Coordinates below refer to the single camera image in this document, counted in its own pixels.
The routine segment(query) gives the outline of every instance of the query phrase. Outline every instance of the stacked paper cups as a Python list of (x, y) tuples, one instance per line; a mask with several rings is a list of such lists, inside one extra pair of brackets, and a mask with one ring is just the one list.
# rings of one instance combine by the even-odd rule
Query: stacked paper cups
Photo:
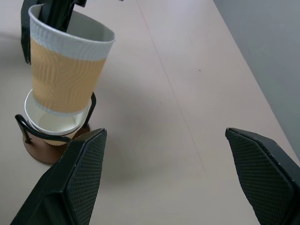
[(38, 20), (41, 7), (29, 9), (33, 89), (25, 100), (25, 111), (40, 132), (72, 138), (84, 124), (115, 35), (76, 11), (67, 32), (54, 29)]

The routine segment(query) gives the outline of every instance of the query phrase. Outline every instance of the beige tabletop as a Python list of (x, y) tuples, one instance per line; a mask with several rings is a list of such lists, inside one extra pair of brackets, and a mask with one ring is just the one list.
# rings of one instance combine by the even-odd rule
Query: beige tabletop
[[(30, 65), (22, 0), (0, 7), (0, 224), (48, 169), (25, 150)], [(76, 10), (117, 37), (95, 89), (92, 129), (107, 128), (91, 225), (257, 225), (226, 127), (274, 139), (298, 162), (212, 0), (88, 0)]]

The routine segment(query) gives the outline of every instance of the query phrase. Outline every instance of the coffee cup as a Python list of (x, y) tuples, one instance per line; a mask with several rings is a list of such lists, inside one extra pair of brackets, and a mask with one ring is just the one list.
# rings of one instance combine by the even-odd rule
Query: coffee cup
[(38, 19), (42, 6), (29, 8), (33, 97), (45, 111), (78, 114), (89, 102), (115, 34), (76, 11), (62, 32)]

